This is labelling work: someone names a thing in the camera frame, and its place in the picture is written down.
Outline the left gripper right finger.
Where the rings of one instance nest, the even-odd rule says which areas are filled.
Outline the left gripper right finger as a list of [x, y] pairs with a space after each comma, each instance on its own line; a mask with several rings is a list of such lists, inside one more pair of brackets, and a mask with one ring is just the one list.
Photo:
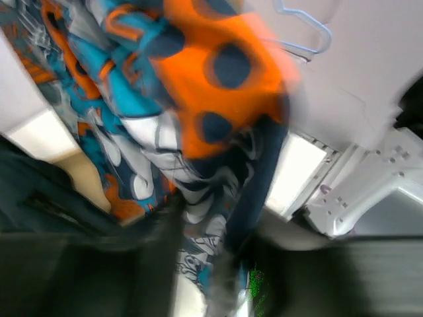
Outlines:
[[421, 236], [356, 236], [289, 250], [256, 233], [235, 260], [257, 270], [250, 316], [422, 315]]

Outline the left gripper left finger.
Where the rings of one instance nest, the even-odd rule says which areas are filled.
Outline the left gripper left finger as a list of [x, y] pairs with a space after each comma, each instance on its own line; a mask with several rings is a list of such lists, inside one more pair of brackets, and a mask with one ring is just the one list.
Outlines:
[[120, 236], [1, 235], [2, 316], [170, 316], [184, 200]]

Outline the dark navy shorts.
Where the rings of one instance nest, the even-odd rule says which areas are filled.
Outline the dark navy shorts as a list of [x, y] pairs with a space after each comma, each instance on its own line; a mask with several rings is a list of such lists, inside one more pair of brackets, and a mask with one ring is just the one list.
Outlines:
[[65, 170], [1, 138], [1, 232], [108, 236], [119, 228], [76, 191]]

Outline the teal cartoon print shorts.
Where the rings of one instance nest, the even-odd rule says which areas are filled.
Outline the teal cartoon print shorts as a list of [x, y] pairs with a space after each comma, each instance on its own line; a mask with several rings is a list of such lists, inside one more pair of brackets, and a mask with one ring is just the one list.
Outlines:
[[300, 84], [259, 15], [234, 1], [2, 1], [1, 30], [116, 218], [182, 196], [177, 270], [207, 316], [233, 316]]

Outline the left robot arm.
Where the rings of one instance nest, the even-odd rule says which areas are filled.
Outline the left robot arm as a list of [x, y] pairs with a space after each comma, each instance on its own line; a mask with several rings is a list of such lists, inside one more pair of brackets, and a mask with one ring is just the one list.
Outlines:
[[[422, 191], [422, 165], [368, 156], [308, 207], [316, 234], [287, 238], [265, 213], [244, 250], [259, 285], [254, 316], [421, 316], [422, 237], [341, 237], [395, 192]], [[121, 227], [60, 168], [12, 143], [1, 149], [2, 316], [170, 316], [182, 268], [182, 206], [173, 198]]]

